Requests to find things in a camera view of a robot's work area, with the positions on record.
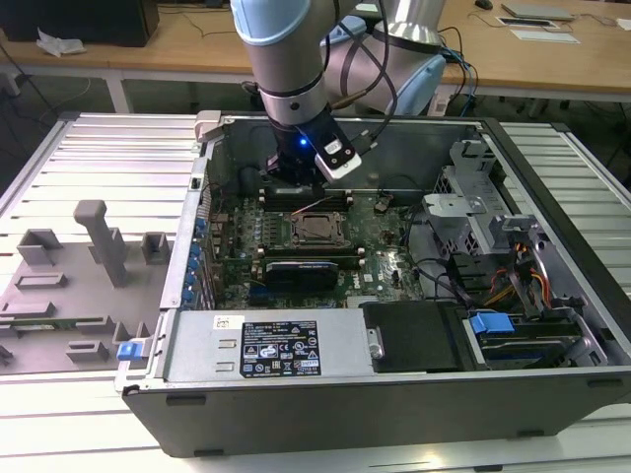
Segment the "power supply label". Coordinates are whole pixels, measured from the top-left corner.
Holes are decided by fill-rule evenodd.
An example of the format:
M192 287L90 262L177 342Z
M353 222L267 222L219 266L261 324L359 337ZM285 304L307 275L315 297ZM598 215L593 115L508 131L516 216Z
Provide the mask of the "power supply label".
M315 321L246 322L241 346L243 377L321 375Z

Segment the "open computer chassis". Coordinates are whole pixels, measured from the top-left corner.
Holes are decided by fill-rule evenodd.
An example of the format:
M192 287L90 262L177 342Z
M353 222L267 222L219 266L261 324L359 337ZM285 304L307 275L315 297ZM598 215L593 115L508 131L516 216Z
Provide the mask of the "open computer chassis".
M554 435L631 391L629 299L495 120L397 119L314 195L260 171L263 117L213 116L117 379L166 453Z

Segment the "computer case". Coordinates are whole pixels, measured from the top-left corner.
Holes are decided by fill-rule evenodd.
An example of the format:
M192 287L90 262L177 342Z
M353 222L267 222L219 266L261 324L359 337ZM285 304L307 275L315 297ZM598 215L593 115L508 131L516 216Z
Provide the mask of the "computer case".
M0 0L0 27L11 41L52 36L142 47L158 27L156 0Z

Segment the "desk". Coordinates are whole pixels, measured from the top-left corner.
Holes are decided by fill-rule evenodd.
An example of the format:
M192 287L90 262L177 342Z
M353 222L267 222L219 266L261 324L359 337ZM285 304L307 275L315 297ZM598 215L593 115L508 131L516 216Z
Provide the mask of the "desk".
M105 80L118 113L133 111L123 87L125 80L236 84L253 80L249 58L230 12L177 11L161 8L160 25L145 47L87 44L86 53L57 58L33 42L3 43L27 74ZM207 35L202 38L189 20ZM0 73L17 72L5 57L0 61ZM19 92L10 80L5 79L5 85Z
M631 5L527 1L558 5L573 14L631 18ZM58 59L34 43L5 45L28 74L104 79L114 108L121 113L132 110L123 87L125 80L239 83L252 79L245 48L232 33L235 27L230 12L185 11L183 15L174 8L161 11L158 30L142 48L88 44L87 53ZM479 95L631 102L631 32L583 17L571 24L572 34L581 44L521 41L508 28L491 28L476 17L467 17L471 12L491 24L496 22L494 17L507 12L500 0L495 1L491 12L476 9L472 0L446 2L441 28L455 26L461 31L465 57L480 74ZM208 35L202 38L191 22ZM446 38L450 46L457 46L454 32L447 32ZM2 62L0 72L13 74L16 70ZM459 68L449 66L433 101L433 114L444 113L444 105L460 81Z
M527 0L531 4L555 5L573 15L631 18L631 5L577 0ZM578 101L631 101L631 32L606 27L592 17L581 17L559 32L568 32L581 44L523 41L509 28L492 28L495 17L510 16L495 0L495 8L482 11L468 0L447 0L441 28L457 27L462 34L464 55L479 74L481 96L524 97ZM469 16L471 12L478 15ZM457 47L455 32L446 32L448 45ZM434 105L449 100L460 69L447 68Z

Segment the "green circuit board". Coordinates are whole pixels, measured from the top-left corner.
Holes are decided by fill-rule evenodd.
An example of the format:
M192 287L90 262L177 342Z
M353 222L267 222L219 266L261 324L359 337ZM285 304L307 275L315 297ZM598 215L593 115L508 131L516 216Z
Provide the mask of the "green circuit board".
M339 214L347 238L341 244L360 245L365 249L361 267L340 269L333 290L274 294L264 304L257 305L252 304L252 290L265 292L265 284L251 271L257 249L269 243L266 226L269 227L270 221L281 223L277 245L291 245L292 236L282 227L291 214L265 212L253 199L230 202L223 236L215 238L216 259L223 265L223 291L217 298L217 308L334 308L349 306L349 302L353 306L357 301L355 297L370 297L381 302L423 299L405 248L398 245L401 229L405 228L406 208L392 207L379 214L374 210L376 201L377 196L354 196L354 205ZM393 280L395 271L398 278Z

